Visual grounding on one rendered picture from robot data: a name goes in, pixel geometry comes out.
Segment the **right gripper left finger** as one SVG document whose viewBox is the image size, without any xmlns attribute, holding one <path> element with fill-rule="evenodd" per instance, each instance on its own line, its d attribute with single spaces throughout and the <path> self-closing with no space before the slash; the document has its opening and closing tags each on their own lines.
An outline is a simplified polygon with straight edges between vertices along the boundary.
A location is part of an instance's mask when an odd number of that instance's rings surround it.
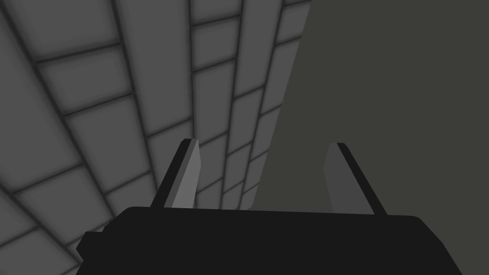
<svg viewBox="0 0 489 275">
<path fill-rule="evenodd" d="M 179 144 L 150 208 L 193 208 L 200 171 L 199 141 L 185 138 Z"/>
</svg>

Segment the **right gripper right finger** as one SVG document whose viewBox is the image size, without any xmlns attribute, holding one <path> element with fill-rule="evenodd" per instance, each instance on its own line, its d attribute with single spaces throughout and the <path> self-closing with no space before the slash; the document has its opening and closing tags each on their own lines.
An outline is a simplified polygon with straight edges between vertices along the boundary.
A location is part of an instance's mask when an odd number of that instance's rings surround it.
<svg viewBox="0 0 489 275">
<path fill-rule="evenodd" d="M 387 214 L 345 143 L 329 144 L 323 173 L 333 213 Z"/>
</svg>

